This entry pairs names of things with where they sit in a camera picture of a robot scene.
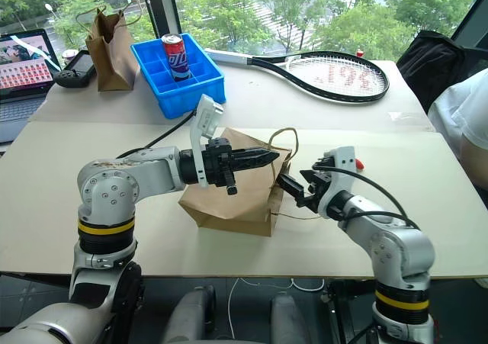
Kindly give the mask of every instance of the racket handle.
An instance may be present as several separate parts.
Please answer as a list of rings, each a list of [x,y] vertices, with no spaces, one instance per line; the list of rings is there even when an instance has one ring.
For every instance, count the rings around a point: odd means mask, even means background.
[[[215,62],[232,63],[247,66],[251,56],[241,53],[224,52],[223,50],[205,49],[208,56]]]

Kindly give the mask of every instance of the black handheld device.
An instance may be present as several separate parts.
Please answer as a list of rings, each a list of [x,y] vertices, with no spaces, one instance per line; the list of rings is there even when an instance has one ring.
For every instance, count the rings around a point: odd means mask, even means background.
[[[54,82],[62,87],[81,88],[88,86],[94,74],[95,66],[90,53],[80,50],[63,71],[54,75]]]

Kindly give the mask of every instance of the yellow ring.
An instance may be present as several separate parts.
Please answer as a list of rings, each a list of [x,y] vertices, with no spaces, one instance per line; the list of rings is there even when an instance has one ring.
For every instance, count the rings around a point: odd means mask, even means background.
[[[92,227],[87,227],[81,223],[81,221],[78,221],[78,228],[85,233],[89,233],[91,235],[114,235],[115,233],[120,233],[127,231],[131,229],[136,221],[132,219],[129,223],[124,224],[123,226],[120,227],[113,227],[113,228],[92,228]]]
[[[387,304],[389,306],[396,307],[396,308],[401,308],[402,310],[411,310],[411,311],[415,310],[415,311],[417,311],[417,310],[424,310],[427,307],[429,307],[429,300],[423,301],[423,302],[418,302],[416,304],[408,304],[407,302],[400,302],[400,301],[396,301],[396,300],[393,300],[391,298],[388,298],[387,296],[383,296],[378,291],[375,291],[374,294],[376,294],[376,297],[378,297],[378,299],[383,301],[385,304]]]

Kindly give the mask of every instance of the laptop screen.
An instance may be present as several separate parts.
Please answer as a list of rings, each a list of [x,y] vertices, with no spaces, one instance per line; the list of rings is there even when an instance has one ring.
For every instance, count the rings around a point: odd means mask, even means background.
[[[46,93],[60,71],[46,32],[7,34],[0,39],[0,93],[3,98]]]

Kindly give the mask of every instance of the black cable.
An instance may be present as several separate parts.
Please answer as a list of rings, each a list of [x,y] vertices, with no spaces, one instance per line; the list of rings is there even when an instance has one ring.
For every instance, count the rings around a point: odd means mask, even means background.
[[[386,212],[386,211],[367,211],[367,212],[358,212],[358,213],[351,213],[348,214],[344,220],[351,220],[352,218],[357,218],[357,217],[366,217],[366,216],[388,216],[388,217],[393,217],[393,218],[398,218],[399,220],[404,220],[406,222],[406,225],[409,227],[413,227],[416,230],[420,230],[419,226],[417,223],[413,222],[407,217],[402,216],[401,214],[398,213],[393,213],[393,212]]]
[[[342,173],[342,174],[346,174],[346,175],[353,176],[355,178],[358,178],[359,180],[362,180],[363,182],[368,183],[369,185],[375,187],[377,190],[381,191],[384,195],[386,195],[388,197],[388,199],[390,199],[391,202],[393,204],[395,204],[395,207],[398,208],[398,211],[400,211],[400,213],[402,214],[402,216],[405,217],[405,218],[407,218],[406,213],[405,213],[404,209],[402,208],[401,204],[398,202],[398,200],[395,199],[395,197],[392,194],[390,194],[385,188],[383,188],[381,185],[377,184],[373,180],[370,180],[366,176],[360,175],[357,172],[353,172],[353,171],[349,171],[349,170],[344,170],[344,169],[338,169],[336,167],[328,167],[328,166],[320,167],[317,171],[339,172],[339,173]]]
[[[374,325],[374,323],[370,323],[368,326],[366,326],[366,327],[365,327],[363,330],[361,330],[359,333],[357,333],[357,334],[355,335],[355,337],[354,337],[354,338],[352,338],[351,340],[349,340],[348,344],[355,344],[355,342],[358,342],[358,340],[359,340],[360,338],[362,338],[362,337],[365,335],[365,333],[366,333],[366,332],[367,332],[367,331],[368,331],[368,330],[369,330],[371,327],[373,327],[373,325]]]
[[[187,123],[196,113],[197,113],[197,111],[196,110],[193,110],[185,119],[183,119],[182,121],[180,121],[173,128],[171,128],[170,130],[168,130],[167,132],[165,132],[161,136],[157,137],[155,140],[147,143],[144,147],[142,147],[142,148],[134,148],[134,149],[131,149],[129,151],[126,151],[126,152],[122,153],[120,156],[118,156],[117,158],[118,159],[122,159],[124,157],[129,156],[129,155],[132,155],[133,153],[135,153],[137,151],[141,151],[143,149],[151,148],[156,143],[158,143],[160,140],[166,138],[168,135],[170,135],[171,133],[173,133],[175,130],[177,130],[179,127],[181,127],[183,124]]]

